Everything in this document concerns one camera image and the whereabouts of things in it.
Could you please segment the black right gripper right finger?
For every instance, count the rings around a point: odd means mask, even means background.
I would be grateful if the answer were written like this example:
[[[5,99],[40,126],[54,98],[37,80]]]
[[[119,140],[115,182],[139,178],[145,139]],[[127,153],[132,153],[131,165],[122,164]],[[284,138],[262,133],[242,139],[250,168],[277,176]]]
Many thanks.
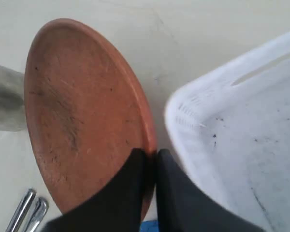
[[[262,232],[202,192],[168,149],[156,157],[156,200],[161,232]]]

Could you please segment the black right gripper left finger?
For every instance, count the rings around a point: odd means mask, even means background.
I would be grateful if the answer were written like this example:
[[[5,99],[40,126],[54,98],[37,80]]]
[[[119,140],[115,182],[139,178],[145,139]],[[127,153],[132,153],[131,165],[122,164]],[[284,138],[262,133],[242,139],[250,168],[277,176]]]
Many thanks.
[[[75,209],[47,222],[44,232],[138,232],[142,223],[146,155],[134,148],[118,173]]]

